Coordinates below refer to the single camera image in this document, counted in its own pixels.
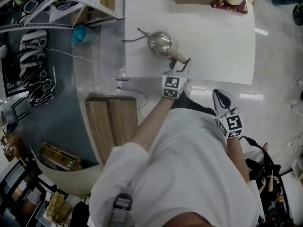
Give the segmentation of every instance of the white shirt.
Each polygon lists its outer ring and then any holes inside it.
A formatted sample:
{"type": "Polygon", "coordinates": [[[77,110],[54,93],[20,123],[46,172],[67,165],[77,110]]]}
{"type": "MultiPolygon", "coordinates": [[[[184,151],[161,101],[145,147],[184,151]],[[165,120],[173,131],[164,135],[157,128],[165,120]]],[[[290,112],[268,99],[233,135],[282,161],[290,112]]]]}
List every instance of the white shirt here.
{"type": "Polygon", "coordinates": [[[161,227],[195,212],[216,227],[255,227],[256,199],[227,156],[214,116],[189,110],[168,113],[149,153],[134,143],[114,147],[91,192],[96,227],[121,186],[134,190],[130,215],[136,227],[161,227]]]}

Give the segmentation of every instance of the white table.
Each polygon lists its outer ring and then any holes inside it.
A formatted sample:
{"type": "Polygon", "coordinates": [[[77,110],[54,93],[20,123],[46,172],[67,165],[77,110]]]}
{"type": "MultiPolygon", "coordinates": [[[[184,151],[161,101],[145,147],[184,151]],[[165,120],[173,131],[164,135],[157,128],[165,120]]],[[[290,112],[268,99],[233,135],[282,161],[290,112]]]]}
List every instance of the white table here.
{"type": "MultiPolygon", "coordinates": [[[[174,0],[126,0],[125,39],[166,31],[178,39],[179,51],[192,59],[188,77],[252,84],[255,64],[255,19],[207,5],[180,5],[174,0]]],[[[126,43],[128,77],[161,77],[169,61],[154,58],[146,40],[126,43]]]]}

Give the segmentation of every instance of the white wall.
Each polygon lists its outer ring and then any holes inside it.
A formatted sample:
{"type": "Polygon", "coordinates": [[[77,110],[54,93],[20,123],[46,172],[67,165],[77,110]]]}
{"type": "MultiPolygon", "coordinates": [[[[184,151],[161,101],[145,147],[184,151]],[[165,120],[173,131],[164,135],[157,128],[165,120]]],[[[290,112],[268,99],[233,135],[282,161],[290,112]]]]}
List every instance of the white wall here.
{"type": "Polygon", "coordinates": [[[303,187],[293,172],[282,176],[294,223],[303,223],[303,187]]]}

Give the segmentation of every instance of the wooden board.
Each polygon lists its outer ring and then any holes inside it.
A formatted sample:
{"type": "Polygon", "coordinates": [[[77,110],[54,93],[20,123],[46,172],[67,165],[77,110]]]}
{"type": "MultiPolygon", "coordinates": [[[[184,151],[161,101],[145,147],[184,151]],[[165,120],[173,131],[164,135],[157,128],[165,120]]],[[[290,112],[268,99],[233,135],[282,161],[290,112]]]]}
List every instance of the wooden board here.
{"type": "Polygon", "coordinates": [[[137,123],[135,100],[109,100],[110,119],[115,146],[121,146],[131,140],[137,123]]]}
{"type": "Polygon", "coordinates": [[[90,128],[105,164],[111,149],[129,142],[137,126],[136,100],[132,97],[95,97],[85,101],[90,128]]]}

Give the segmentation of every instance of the gray floor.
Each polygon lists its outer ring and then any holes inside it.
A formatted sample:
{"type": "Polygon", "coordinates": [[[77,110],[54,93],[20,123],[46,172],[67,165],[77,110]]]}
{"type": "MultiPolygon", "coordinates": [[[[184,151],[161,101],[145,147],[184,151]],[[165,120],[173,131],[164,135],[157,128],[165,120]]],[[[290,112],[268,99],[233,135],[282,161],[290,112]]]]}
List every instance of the gray floor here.
{"type": "MultiPolygon", "coordinates": [[[[71,53],[71,31],[50,29],[47,47],[71,53]]],[[[46,68],[53,79],[53,66],[57,79],[54,99],[48,104],[30,108],[27,101],[17,106],[17,113],[29,108],[31,113],[19,122],[16,133],[26,148],[37,152],[43,142],[74,154],[84,160],[84,167],[97,163],[83,123],[75,88],[72,57],[60,52],[46,51],[46,68]]],[[[16,100],[8,100],[7,108],[16,100]]]]}

